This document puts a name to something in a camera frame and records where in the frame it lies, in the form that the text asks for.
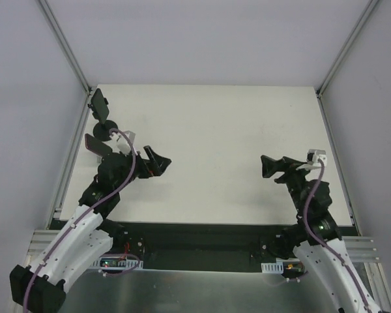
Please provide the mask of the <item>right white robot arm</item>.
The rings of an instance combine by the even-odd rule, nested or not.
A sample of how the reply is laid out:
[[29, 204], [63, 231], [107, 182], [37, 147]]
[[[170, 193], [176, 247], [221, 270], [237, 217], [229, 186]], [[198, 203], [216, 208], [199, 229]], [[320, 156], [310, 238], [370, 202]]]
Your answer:
[[382, 312], [359, 277], [329, 211], [329, 183], [323, 181], [327, 157], [323, 150], [310, 150], [305, 161], [287, 156], [276, 160], [261, 156], [262, 176], [276, 173], [297, 210], [296, 224], [286, 227], [267, 244], [275, 258], [296, 257], [327, 294], [336, 312]]

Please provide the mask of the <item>black smartphone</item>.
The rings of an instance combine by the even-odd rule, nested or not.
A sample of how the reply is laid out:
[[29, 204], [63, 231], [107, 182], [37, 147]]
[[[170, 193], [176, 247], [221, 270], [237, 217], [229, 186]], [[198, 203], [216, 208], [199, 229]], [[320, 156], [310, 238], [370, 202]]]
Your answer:
[[91, 98], [89, 107], [92, 111], [93, 117], [99, 122], [104, 124], [109, 115], [108, 101], [104, 97], [100, 88], [97, 88]]

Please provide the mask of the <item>black round-base phone stand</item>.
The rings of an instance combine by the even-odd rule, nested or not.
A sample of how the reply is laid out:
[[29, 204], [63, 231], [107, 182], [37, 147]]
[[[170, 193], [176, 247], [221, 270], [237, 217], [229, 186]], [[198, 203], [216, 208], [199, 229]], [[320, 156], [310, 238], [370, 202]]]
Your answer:
[[98, 122], [93, 127], [93, 136], [102, 142], [108, 142], [111, 140], [109, 130], [112, 128], [118, 128], [117, 124], [112, 120], [106, 120], [104, 123]]

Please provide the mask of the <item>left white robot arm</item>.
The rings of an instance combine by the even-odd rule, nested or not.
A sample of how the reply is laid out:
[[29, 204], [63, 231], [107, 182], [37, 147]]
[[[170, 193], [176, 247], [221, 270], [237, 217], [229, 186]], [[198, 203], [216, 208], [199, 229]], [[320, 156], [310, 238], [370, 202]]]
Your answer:
[[102, 157], [78, 206], [51, 243], [25, 267], [10, 272], [12, 300], [24, 312], [58, 312], [77, 279], [106, 252], [124, 248], [124, 228], [108, 220], [120, 192], [135, 179], [161, 176], [172, 163], [145, 146], [147, 158], [131, 151]]

